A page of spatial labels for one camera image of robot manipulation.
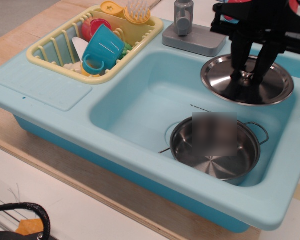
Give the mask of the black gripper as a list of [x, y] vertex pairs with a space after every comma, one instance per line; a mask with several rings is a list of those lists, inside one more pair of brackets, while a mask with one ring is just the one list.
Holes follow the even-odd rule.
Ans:
[[[243, 3], [217, 3], [211, 31], [229, 36], [231, 44], [231, 79], [238, 81], [246, 70], [246, 62], [253, 43], [263, 45], [253, 70], [253, 85], [260, 85], [277, 56], [284, 51], [300, 55], [300, 39], [286, 33], [300, 35], [300, 16], [288, 0], [250, 0]], [[223, 15], [238, 20], [226, 22]]]

